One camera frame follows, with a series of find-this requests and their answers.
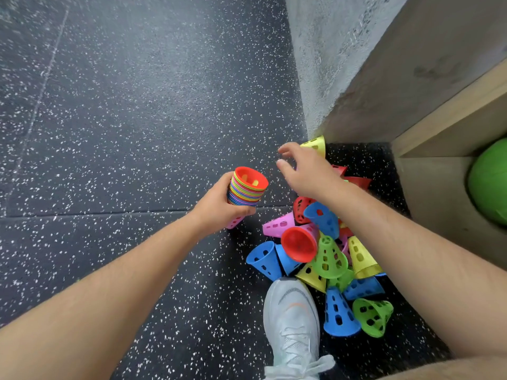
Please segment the plywood box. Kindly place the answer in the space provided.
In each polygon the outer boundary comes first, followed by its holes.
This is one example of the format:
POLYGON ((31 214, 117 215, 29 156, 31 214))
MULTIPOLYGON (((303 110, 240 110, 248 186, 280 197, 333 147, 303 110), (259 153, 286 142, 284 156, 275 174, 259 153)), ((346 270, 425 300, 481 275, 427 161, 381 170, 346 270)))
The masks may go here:
POLYGON ((415 222, 507 270, 507 227, 466 187, 479 155, 507 143, 507 0, 408 0, 321 129, 387 142, 415 222))

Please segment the person's bare leg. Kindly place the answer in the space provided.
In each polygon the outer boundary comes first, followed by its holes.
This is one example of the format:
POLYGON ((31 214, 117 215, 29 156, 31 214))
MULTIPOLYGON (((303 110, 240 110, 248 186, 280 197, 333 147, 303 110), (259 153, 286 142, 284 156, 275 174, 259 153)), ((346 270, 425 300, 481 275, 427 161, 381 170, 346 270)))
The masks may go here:
POLYGON ((507 380, 507 356, 481 356, 427 364, 377 380, 507 380))

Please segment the person's left forearm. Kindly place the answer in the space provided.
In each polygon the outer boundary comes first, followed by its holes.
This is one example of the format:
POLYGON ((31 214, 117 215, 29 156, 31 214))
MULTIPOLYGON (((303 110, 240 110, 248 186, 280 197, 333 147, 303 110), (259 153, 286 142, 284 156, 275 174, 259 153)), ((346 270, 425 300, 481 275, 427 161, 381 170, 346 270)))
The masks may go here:
POLYGON ((109 380, 206 234, 192 211, 0 328, 0 380, 109 380))

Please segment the white sports shoe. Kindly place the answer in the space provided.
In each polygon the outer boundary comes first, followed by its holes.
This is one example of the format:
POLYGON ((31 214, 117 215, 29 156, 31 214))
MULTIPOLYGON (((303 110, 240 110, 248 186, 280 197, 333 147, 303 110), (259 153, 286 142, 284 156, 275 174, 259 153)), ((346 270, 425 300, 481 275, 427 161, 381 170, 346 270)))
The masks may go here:
POLYGON ((294 277, 274 281, 265 297, 263 324, 273 352, 265 380, 320 380, 335 366, 332 355, 320 356, 320 321, 306 285, 294 277))

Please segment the pile of loose colourful cones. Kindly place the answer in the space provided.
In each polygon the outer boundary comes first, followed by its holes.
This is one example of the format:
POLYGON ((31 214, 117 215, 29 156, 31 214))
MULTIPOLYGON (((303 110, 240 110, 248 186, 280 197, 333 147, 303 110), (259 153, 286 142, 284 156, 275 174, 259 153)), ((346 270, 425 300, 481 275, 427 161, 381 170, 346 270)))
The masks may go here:
MULTIPOLYGON (((359 214, 360 205, 366 204, 366 199, 373 201, 374 204, 379 204, 379 201, 371 197, 367 192, 360 189, 356 185, 349 183, 349 188, 344 190, 345 204, 351 204, 352 214, 359 214)), ((317 209, 326 210, 327 214, 317 216, 317 220, 327 221, 331 220, 331 224, 335 230, 339 230, 338 220, 335 219, 335 213, 341 210, 341 216, 345 215, 344 204, 339 204, 339 197, 333 199, 329 204, 322 204, 320 202, 314 202, 309 207, 312 209, 317 206, 317 209)), ((351 274, 352 271, 348 269, 348 260, 345 255, 340 251, 336 245, 334 239, 331 236, 323 235, 320 233, 319 226, 314 223, 308 223, 301 226, 282 227, 281 223, 276 224, 279 230, 282 230, 281 244, 276 245, 273 242, 265 242, 257 246, 248 255, 247 262, 253 262, 253 258, 256 260, 254 266, 256 268, 263 268, 263 263, 266 262, 266 258, 269 256, 273 257, 273 266, 276 272, 280 271, 278 257, 285 256, 298 264, 306 263, 306 266, 302 269, 309 268, 314 273, 315 278, 319 279, 319 274, 331 274, 331 268, 338 268, 341 276, 345 274, 351 274)))

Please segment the green ball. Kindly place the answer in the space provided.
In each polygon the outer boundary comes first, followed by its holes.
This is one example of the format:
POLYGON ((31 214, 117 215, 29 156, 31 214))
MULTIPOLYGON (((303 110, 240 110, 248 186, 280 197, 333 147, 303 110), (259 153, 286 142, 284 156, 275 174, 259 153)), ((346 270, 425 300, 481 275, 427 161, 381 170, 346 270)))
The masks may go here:
POLYGON ((467 190, 485 218, 507 227, 507 138, 477 157, 467 177, 467 190))

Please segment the person's right hand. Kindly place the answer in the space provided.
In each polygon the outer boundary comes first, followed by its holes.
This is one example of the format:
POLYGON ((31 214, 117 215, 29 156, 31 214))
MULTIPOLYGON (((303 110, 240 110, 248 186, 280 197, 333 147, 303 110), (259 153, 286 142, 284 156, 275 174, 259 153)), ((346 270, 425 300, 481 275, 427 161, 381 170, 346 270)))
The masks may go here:
POLYGON ((278 153, 300 174, 299 186, 291 187, 300 196, 327 205, 349 188, 349 183, 315 149, 289 142, 280 146, 278 153))

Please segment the nested multicolour cone stack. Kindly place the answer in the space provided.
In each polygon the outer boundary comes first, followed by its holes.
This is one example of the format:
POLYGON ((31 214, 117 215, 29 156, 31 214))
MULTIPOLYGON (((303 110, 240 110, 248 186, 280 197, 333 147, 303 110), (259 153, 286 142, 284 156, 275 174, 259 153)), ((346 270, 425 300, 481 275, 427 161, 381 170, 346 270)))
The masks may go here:
POLYGON ((256 207, 268 185, 262 173, 249 167, 237 167, 229 184, 227 201, 236 206, 256 207))

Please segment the person's right forearm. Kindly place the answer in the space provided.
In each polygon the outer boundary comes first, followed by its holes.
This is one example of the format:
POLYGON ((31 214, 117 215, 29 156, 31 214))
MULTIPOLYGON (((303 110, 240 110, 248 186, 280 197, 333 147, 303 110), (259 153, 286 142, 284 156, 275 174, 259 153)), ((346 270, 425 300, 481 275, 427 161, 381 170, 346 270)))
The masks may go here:
POLYGON ((454 354, 507 356, 507 271, 350 183, 333 184, 326 205, 454 354))

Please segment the person's left hand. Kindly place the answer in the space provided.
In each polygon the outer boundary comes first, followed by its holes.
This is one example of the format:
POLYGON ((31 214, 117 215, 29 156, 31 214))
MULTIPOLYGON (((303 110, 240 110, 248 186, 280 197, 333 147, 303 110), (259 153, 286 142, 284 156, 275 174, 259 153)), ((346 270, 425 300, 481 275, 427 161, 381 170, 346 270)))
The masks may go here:
POLYGON ((198 229, 200 238, 204 238, 226 228, 233 220, 231 206, 227 201, 227 193, 234 172, 226 172, 200 198, 189 216, 198 229))

